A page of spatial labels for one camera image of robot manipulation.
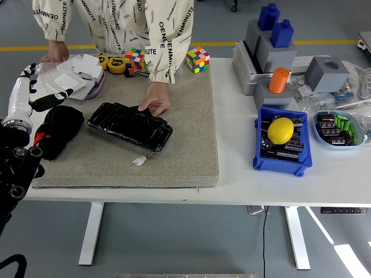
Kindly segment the person's right hand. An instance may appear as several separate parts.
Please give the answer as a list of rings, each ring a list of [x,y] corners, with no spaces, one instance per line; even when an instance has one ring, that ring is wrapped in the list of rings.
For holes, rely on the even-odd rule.
[[[47,55],[41,58],[42,63],[59,63],[69,59],[70,53],[67,45],[63,41],[49,40],[49,50]]]

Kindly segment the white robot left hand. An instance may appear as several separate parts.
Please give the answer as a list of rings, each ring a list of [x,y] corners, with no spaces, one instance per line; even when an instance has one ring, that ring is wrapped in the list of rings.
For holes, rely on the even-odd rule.
[[[30,100],[31,93],[36,90],[31,88],[36,81],[30,77],[35,73],[36,64],[28,65],[21,72],[14,84],[9,99],[8,115],[5,121],[26,122],[30,120],[33,111],[43,112],[63,103],[74,92],[72,89],[63,90],[59,93],[50,94],[41,97],[35,101]]]

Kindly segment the person's left hand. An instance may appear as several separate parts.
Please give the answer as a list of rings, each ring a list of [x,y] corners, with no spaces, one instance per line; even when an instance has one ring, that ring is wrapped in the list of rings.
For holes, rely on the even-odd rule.
[[[169,85],[162,82],[151,82],[144,100],[138,107],[139,111],[149,109],[152,116],[159,116],[170,108]]]

